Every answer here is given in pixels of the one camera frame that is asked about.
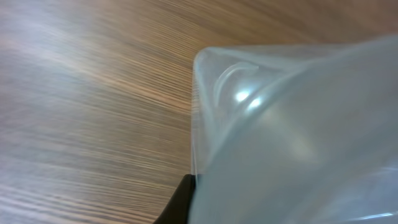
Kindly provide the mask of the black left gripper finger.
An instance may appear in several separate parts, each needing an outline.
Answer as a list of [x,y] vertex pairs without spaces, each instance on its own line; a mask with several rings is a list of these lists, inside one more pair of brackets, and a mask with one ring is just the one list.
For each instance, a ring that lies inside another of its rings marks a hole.
[[153,224],[187,224],[195,187],[196,176],[185,175],[163,212]]

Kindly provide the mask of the clear plastic container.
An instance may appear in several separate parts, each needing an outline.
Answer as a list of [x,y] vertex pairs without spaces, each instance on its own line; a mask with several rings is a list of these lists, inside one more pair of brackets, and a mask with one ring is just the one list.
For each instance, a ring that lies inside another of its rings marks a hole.
[[208,47],[190,223],[396,223],[397,37]]

